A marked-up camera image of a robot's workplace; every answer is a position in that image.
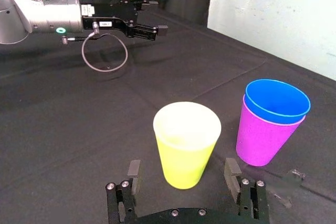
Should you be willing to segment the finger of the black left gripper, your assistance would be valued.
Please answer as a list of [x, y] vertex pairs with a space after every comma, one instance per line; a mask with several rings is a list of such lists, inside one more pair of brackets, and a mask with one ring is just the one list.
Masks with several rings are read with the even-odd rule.
[[150, 0], [133, 0], [132, 4], [137, 12], [144, 10], [153, 10], [159, 7], [159, 3], [157, 1]]
[[128, 26], [128, 37], [155, 41], [157, 36], [166, 36], [168, 28], [167, 25], [149, 26], [137, 24]]

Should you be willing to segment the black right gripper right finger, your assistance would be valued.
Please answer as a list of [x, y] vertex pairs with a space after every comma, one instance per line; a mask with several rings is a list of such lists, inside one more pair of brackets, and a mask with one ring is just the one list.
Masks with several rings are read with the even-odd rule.
[[243, 175], [234, 158], [226, 158], [224, 178], [238, 213], [229, 218], [230, 223], [270, 223], [266, 183]]

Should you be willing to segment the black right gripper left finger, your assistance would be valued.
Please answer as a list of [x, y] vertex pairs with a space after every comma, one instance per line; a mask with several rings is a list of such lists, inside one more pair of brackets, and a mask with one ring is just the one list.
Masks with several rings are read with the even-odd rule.
[[132, 160], [126, 179], [120, 184], [109, 182], [105, 185], [108, 223], [132, 223], [137, 218], [135, 196], [140, 188], [140, 173], [141, 161]]

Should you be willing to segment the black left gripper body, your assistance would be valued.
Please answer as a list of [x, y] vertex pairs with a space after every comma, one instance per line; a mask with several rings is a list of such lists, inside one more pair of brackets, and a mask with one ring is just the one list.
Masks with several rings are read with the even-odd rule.
[[137, 23], [138, 12], [142, 10], [144, 0], [120, 0], [114, 4], [81, 4], [81, 20], [83, 29], [118, 30], [129, 38], [143, 38], [144, 28]]

